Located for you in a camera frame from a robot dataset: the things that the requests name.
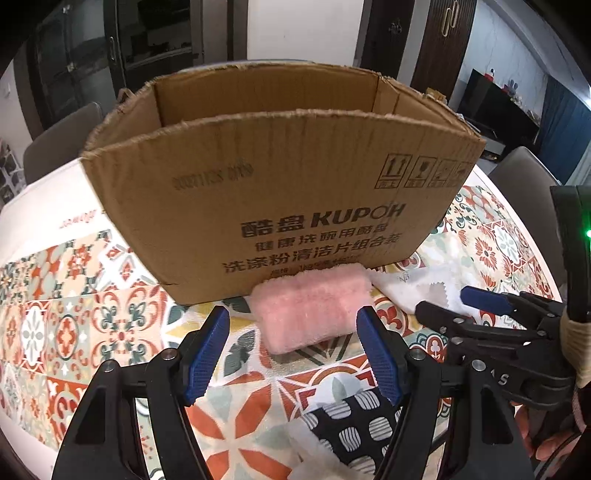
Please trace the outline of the white cloth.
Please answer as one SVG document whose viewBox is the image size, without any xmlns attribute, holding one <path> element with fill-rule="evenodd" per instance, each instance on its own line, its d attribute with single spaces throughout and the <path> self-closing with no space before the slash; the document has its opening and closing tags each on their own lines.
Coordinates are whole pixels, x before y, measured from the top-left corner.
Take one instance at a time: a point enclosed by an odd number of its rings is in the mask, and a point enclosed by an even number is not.
<svg viewBox="0 0 591 480">
<path fill-rule="evenodd" d="M 421 301 L 428 301 L 447 310 L 481 320 L 480 311 L 465 305 L 460 298 L 465 286 L 484 288 L 474 267 L 455 263 L 386 273 L 368 271 L 370 281 L 407 314 L 414 314 Z"/>
</svg>

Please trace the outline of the black sliding glass door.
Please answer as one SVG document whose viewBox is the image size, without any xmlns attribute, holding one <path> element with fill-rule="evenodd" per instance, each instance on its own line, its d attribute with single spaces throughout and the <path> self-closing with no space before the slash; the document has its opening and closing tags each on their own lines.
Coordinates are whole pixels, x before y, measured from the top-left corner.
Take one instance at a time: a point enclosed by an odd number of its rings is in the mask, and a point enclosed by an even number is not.
<svg viewBox="0 0 591 480">
<path fill-rule="evenodd" d="M 89 103 L 191 67 L 246 57 L 245 1 L 60 1 L 27 44 L 43 128 Z"/>
</svg>

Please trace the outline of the grey chair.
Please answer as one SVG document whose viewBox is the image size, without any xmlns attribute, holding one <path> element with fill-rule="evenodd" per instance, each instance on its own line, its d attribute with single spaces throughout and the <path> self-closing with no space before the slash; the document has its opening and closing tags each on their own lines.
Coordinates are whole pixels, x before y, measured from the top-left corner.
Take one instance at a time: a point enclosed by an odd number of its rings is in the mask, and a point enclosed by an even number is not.
<svg viewBox="0 0 591 480">
<path fill-rule="evenodd" d="M 37 137 L 23 155 L 27 185 L 79 157 L 92 130 L 103 120 L 101 107 L 90 102 Z"/>
<path fill-rule="evenodd" d="M 511 151 L 490 173 L 528 229 L 558 287 L 566 282 L 558 222 L 550 188 L 559 182 L 525 146 Z"/>
</svg>

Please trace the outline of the grey chair left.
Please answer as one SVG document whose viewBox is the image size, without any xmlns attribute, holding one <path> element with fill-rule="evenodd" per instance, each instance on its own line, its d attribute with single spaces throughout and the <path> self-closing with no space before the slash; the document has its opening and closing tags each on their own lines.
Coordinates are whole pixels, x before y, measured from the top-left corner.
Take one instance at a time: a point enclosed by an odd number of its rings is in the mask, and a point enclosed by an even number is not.
<svg viewBox="0 0 591 480">
<path fill-rule="evenodd" d="M 101 107 L 90 102 L 37 137 L 23 155 L 27 185 L 79 157 L 92 130 L 103 120 Z"/>
</svg>

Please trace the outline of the brown cardboard box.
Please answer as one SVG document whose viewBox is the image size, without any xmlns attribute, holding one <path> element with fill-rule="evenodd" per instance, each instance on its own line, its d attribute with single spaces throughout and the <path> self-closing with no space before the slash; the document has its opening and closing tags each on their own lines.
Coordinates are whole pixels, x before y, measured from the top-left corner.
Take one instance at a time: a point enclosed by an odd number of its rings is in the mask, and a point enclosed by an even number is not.
<svg viewBox="0 0 591 480">
<path fill-rule="evenodd" d="M 374 71 L 238 62 L 148 82 L 81 155 L 104 212 L 181 305 L 270 278 L 409 258 L 485 147 Z"/>
</svg>

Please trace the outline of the pink fluffy cloth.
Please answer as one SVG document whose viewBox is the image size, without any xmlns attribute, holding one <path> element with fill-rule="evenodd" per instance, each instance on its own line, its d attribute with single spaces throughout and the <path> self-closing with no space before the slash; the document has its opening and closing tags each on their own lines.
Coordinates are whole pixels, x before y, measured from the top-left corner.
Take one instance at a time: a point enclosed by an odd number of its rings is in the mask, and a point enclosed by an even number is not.
<svg viewBox="0 0 591 480">
<path fill-rule="evenodd" d="M 264 347 L 283 355 L 356 331 L 356 314 L 373 304 L 362 265 L 342 264 L 263 282 L 247 298 Z"/>
</svg>

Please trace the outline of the cream dotted black sock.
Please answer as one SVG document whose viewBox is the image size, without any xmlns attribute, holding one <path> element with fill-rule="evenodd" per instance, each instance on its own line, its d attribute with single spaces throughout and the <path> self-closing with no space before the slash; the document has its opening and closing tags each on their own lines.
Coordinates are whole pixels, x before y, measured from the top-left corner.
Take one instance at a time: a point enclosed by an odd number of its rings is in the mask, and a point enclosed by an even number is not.
<svg viewBox="0 0 591 480">
<path fill-rule="evenodd" d="M 301 463 L 290 479 L 373 479 L 401 415 L 379 389 L 362 390 L 287 424 Z"/>
</svg>

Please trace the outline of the grey chair right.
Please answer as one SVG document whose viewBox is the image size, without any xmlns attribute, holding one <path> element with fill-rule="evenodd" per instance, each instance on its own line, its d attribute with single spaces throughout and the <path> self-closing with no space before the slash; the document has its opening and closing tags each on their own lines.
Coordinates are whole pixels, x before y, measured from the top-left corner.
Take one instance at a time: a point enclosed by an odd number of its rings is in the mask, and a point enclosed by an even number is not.
<svg viewBox="0 0 591 480">
<path fill-rule="evenodd" d="M 550 188 L 559 182 L 525 146 L 511 151 L 490 173 L 528 229 L 558 287 L 566 282 L 558 222 Z"/>
</svg>

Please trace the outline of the blue curtain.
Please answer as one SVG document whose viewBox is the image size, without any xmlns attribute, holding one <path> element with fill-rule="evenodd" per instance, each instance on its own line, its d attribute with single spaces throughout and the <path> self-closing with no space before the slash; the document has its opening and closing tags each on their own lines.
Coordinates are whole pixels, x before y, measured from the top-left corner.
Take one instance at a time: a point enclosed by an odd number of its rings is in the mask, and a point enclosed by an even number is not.
<svg viewBox="0 0 591 480">
<path fill-rule="evenodd" d="M 549 76 L 540 131 L 538 158 L 565 184 L 578 166 L 590 142 L 590 109 L 554 77 Z"/>
</svg>

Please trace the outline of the patterned tablecloth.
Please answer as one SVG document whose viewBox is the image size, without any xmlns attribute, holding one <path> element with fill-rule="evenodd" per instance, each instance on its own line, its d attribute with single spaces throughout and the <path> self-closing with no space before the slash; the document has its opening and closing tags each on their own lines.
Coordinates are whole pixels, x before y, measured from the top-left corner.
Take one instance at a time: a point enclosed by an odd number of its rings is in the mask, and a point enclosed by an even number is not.
<svg viewBox="0 0 591 480">
<path fill-rule="evenodd" d="M 456 266 L 497 292 L 555 298 L 552 274 L 509 202 L 475 168 L 443 222 L 393 271 Z M 373 387 L 356 336 L 270 356 L 242 298 L 211 390 L 188 411 L 218 479 L 284 479 L 297 467 L 284 427 Z M 104 215 L 78 162 L 27 187 L 1 211 L 1 429 L 38 478 L 97 367 L 150 360 L 204 322 L 211 305 L 174 303 Z"/>
</svg>

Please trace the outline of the dark wooden door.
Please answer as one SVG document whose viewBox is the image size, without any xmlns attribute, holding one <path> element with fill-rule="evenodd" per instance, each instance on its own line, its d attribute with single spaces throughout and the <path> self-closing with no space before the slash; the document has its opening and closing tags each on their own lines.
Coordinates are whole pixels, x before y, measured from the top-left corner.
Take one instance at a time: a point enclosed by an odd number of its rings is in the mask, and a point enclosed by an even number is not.
<svg viewBox="0 0 591 480">
<path fill-rule="evenodd" d="M 372 2 L 361 57 L 363 69 L 391 78 L 398 76 L 414 7 L 414 0 Z"/>
</svg>

